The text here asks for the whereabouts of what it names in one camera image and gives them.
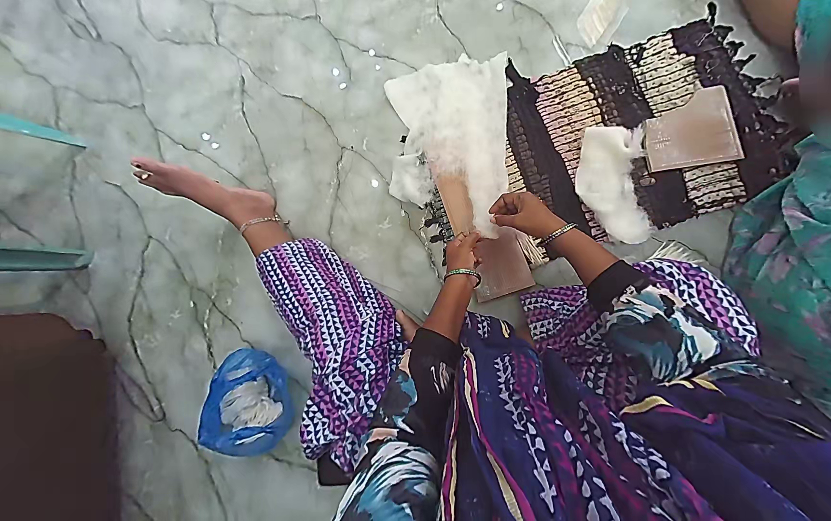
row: woman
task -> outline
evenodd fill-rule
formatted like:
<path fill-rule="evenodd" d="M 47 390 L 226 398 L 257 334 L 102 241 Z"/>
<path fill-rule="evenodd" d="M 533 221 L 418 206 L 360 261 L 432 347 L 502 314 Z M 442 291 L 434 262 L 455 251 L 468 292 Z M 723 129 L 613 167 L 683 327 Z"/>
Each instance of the woman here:
<path fill-rule="evenodd" d="M 257 256 L 277 311 L 314 364 L 301 422 L 307 455 L 328 454 L 353 473 L 337 519 L 831 515 L 831 494 L 819 492 L 831 492 L 831 468 L 812 493 L 816 478 L 787 474 L 782 461 L 792 451 L 831 459 L 829 423 L 786 397 L 742 388 L 742 379 L 782 382 L 755 365 L 753 324 L 701 268 L 664 260 L 634 268 L 537 197 L 503 195 L 490 210 L 496 223 L 543 238 L 586 286 L 524 297 L 532 346 L 512 326 L 468 314 L 478 237 L 461 236 L 417 327 L 321 242 L 292 240 L 270 195 L 151 160 L 133 166 L 141 183 L 229 219 Z M 341 380 L 358 391 L 344 392 Z M 732 439 L 725 423 L 752 428 Z M 735 480 L 719 482 L 725 473 Z"/>
<path fill-rule="evenodd" d="M 738 211 L 724 278 L 767 338 L 769 363 L 831 417 L 831 2 L 803 0 L 787 99 L 814 136 L 801 162 Z"/>

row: silver anklet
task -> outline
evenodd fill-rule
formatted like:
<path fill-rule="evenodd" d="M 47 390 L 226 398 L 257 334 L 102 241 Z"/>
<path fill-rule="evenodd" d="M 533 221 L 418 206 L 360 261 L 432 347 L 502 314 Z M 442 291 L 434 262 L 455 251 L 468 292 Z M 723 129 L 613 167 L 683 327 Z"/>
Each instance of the silver anklet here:
<path fill-rule="evenodd" d="M 283 220 L 283 219 L 280 218 L 279 215 L 274 214 L 274 217 L 259 217 L 257 219 L 251 219 L 248 222 L 246 222 L 246 223 L 242 224 L 241 226 L 239 226 L 238 227 L 238 232 L 239 233 L 245 233 L 245 228 L 248 228 L 252 224 L 259 224 L 261 222 L 281 222 L 281 223 L 283 223 L 284 226 L 291 223 L 289 220 Z"/>
<path fill-rule="evenodd" d="M 542 246 L 547 246 L 549 244 L 549 242 L 552 242 L 554 239 L 560 237 L 564 233 L 569 232 L 570 230 L 572 230 L 576 227 L 577 227 L 577 225 L 574 222 L 571 222 L 569 224 L 564 224 L 563 226 L 560 227 L 559 230 L 557 230 L 556 232 L 551 233 L 549 236 L 545 237 L 544 240 L 540 242 L 540 244 Z"/>

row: marble floor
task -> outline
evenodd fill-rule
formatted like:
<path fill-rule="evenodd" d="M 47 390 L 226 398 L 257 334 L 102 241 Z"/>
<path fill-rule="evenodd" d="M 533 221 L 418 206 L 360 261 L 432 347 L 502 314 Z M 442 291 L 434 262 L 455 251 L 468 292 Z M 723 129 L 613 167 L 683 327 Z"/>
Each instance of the marble floor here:
<path fill-rule="evenodd" d="M 275 314 L 238 232 L 136 184 L 160 158 L 267 190 L 296 236 L 322 239 L 411 314 L 439 289 L 422 212 L 388 195 L 406 129 L 383 83 L 460 53 L 502 50 L 526 76 L 600 49 L 576 29 L 585 0 L 0 0 L 0 111 L 61 129 L 85 150 L 0 133 L 0 239 L 96 252 L 76 274 L 0 274 L 0 313 L 60 314 L 118 361 L 126 519 L 325 519 L 342 490 L 317 486 L 294 431 L 230 458 L 195 444 L 213 369 L 234 349 L 274 354 L 297 408 L 309 363 Z M 631 2 L 630 44 L 706 15 L 705 0 Z M 778 60 L 736 26 L 769 76 Z M 720 263 L 729 212 L 659 233 Z M 632 259 L 652 241 L 624 248 Z M 572 282 L 564 261 L 538 270 Z M 478 307 L 513 319 L 515 298 Z"/>

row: bare foot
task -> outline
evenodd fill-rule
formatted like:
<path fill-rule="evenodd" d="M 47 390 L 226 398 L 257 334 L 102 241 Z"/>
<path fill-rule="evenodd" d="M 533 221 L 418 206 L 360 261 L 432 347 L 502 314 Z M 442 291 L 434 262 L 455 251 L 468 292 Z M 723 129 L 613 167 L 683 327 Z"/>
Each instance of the bare foot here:
<path fill-rule="evenodd" d="M 276 203 L 264 192 L 231 188 L 187 167 L 134 158 L 138 182 L 166 195 L 179 195 L 241 226 L 257 217 L 273 217 Z"/>
<path fill-rule="evenodd" d="M 166 195 L 178 195 L 228 219 L 236 228 L 251 219 L 274 217 L 277 203 L 270 194 L 246 188 L 232 188 L 216 183 L 206 175 L 187 167 L 169 165 L 146 158 L 133 158 L 134 175 L 140 184 Z M 262 251 L 291 240 L 280 222 L 253 224 L 242 233 L 251 250 Z"/>
<path fill-rule="evenodd" d="M 403 313 L 402 310 L 397 310 L 396 322 L 400 323 L 400 327 L 402 328 L 402 339 L 406 342 L 412 342 L 413 338 L 416 337 L 416 331 L 418 331 L 416 321 L 410 318 L 409 315 Z"/>

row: green bangle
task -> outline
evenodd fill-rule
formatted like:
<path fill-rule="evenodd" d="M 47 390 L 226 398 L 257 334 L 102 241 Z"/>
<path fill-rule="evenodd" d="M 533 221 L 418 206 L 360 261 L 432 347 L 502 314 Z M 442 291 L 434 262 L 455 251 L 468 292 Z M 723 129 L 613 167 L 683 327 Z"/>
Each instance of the green bangle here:
<path fill-rule="evenodd" d="M 473 275 L 477 278 L 477 284 L 474 285 L 474 289 L 479 288 L 479 283 L 483 281 L 483 277 L 479 276 L 479 272 L 477 272 L 477 270 L 450 270 L 444 276 L 444 281 L 448 282 L 448 277 L 450 277 L 451 275 Z"/>
<path fill-rule="evenodd" d="M 576 227 L 577 227 L 576 224 L 573 223 L 573 222 L 571 222 L 569 224 L 564 224 L 563 226 L 560 227 L 559 230 L 557 230 L 556 232 L 551 233 L 549 236 L 545 237 L 544 240 L 540 242 L 540 244 L 542 246 L 547 246 L 549 244 L 549 242 L 553 241 L 554 239 L 560 237 L 564 233 L 569 232 L 570 230 L 572 230 Z"/>

